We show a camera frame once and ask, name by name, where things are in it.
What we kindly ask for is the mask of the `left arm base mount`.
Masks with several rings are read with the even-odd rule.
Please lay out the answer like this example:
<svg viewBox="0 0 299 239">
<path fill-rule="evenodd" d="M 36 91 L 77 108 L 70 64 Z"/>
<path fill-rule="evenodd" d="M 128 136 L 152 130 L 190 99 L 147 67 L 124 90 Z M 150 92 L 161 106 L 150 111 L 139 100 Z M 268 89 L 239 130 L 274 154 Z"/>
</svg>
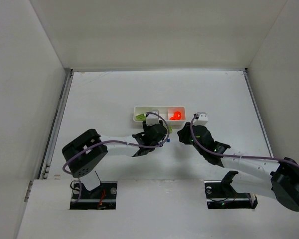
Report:
<svg viewBox="0 0 299 239">
<path fill-rule="evenodd" d="M 95 189 L 88 191 L 82 182 L 73 180 L 71 210 L 115 210 L 117 198 L 117 181 L 101 181 Z"/>
</svg>

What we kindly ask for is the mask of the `green studded square lego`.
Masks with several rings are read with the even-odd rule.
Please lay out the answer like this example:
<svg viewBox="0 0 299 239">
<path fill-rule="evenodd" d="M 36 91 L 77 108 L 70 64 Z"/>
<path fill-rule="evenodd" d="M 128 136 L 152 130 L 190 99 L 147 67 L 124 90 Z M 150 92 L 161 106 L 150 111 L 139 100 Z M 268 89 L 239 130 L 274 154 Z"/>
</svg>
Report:
<svg viewBox="0 0 299 239">
<path fill-rule="evenodd" d="M 144 113 L 135 115 L 135 121 L 145 121 L 146 115 Z"/>
</svg>

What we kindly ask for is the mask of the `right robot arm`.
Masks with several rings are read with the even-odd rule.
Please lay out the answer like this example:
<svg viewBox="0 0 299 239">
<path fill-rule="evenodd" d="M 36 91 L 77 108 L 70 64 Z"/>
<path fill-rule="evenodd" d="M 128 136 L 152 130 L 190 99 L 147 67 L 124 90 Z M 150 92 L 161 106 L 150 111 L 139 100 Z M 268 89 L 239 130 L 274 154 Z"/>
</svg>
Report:
<svg viewBox="0 0 299 239">
<path fill-rule="evenodd" d="M 299 165 L 293 159 L 244 156 L 229 145 L 215 141 L 206 127 L 189 122 L 177 135 L 181 143 L 192 145 L 208 163 L 259 178 L 262 195 L 299 212 Z"/>
</svg>

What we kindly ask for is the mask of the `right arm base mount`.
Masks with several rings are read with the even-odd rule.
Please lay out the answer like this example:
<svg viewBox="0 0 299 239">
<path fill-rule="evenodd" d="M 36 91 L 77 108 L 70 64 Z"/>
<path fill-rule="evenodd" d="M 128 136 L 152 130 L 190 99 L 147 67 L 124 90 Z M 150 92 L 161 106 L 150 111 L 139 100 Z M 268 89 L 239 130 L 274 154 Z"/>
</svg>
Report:
<svg viewBox="0 0 299 239">
<path fill-rule="evenodd" d="M 238 193 L 232 187 L 237 171 L 229 171 L 222 180 L 204 181 L 208 209 L 255 209 L 256 195 Z"/>
</svg>

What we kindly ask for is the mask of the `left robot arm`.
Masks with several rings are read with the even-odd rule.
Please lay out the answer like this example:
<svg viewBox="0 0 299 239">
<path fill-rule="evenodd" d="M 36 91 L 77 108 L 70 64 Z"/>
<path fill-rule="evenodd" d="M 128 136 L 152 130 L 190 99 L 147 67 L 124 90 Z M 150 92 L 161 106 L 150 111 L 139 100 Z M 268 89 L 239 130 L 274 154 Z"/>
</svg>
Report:
<svg viewBox="0 0 299 239">
<path fill-rule="evenodd" d="M 142 132 L 126 137 L 108 137 L 89 129 L 63 147 L 65 164 L 62 170 L 78 179 L 86 190 L 92 191 L 101 185 L 95 167 L 105 156 L 147 155 L 162 147 L 169 134 L 169 130 L 160 123 L 145 126 Z"/>
</svg>

